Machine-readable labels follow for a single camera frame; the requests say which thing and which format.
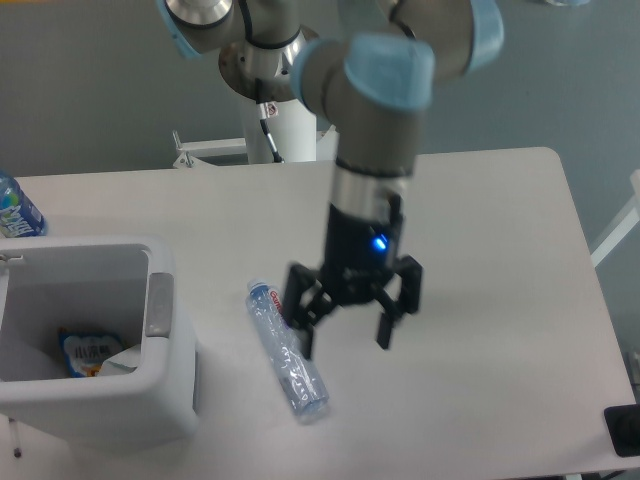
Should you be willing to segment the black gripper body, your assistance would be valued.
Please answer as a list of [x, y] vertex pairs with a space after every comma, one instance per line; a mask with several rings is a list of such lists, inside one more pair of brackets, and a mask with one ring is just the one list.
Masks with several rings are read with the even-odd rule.
[[320, 282], [339, 306], [363, 305], [377, 299], [392, 277], [404, 215], [390, 204], [381, 221], [349, 215], [329, 207]]

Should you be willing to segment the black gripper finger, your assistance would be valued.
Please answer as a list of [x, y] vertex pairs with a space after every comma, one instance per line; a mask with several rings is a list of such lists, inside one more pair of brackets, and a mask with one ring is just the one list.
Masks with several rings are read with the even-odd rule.
[[383, 350], [390, 349], [394, 328], [403, 316], [413, 315], [420, 309], [422, 265], [412, 256], [406, 255], [396, 261], [393, 272], [401, 279], [396, 299], [392, 299], [380, 284], [373, 285], [374, 299], [382, 307], [376, 343]]
[[294, 330], [300, 354], [311, 360], [315, 326], [338, 306], [322, 283], [320, 270], [312, 270], [300, 263], [292, 263], [285, 285], [282, 316]]

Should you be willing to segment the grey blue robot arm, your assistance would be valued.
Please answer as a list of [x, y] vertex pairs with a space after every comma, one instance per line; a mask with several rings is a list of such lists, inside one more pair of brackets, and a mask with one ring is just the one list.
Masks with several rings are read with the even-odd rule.
[[306, 42], [286, 73], [289, 95], [339, 134], [322, 264], [292, 263], [282, 298], [305, 357], [338, 307], [379, 303], [382, 348], [419, 310], [423, 269], [399, 246], [432, 88], [494, 61], [504, 41], [493, 1], [386, 1], [382, 12], [383, 26], [347, 41]]

